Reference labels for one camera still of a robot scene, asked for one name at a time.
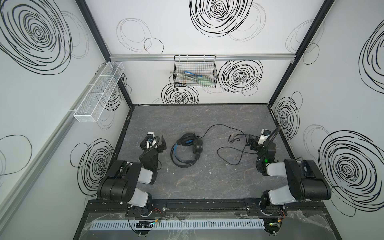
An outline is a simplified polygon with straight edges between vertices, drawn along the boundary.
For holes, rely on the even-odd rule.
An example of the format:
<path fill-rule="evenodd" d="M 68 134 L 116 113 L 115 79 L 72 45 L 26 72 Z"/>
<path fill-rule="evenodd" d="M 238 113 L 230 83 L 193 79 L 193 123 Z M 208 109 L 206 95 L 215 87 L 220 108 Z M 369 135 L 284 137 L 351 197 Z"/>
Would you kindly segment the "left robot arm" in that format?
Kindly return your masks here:
<path fill-rule="evenodd" d="M 138 184 L 152 185 L 159 171 L 159 154 L 167 149 L 163 136 L 147 133 L 140 143 L 143 153 L 138 162 L 116 160 L 107 171 L 97 189 L 97 198 L 127 204 L 141 216 L 153 211 L 153 198 L 138 189 Z"/>

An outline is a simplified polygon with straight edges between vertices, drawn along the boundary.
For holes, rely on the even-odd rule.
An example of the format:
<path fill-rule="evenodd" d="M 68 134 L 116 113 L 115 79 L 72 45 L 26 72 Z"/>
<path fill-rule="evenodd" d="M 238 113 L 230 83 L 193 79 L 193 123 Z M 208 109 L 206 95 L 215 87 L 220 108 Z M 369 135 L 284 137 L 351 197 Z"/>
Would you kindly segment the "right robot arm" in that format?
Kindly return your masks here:
<path fill-rule="evenodd" d="M 256 168 L 267 177 L 285 177 L 283 187 L 266 190 L 261 196 L 259 209 L 266 216 L 273 215 L 287 204 L 330 200 L 331 187 L 313 160 L 288 159 L 275 161 L 274 139 L 280 128 L 263 129 L 257 137 L 249 136 L 247 146 L 257 155 Z"/>

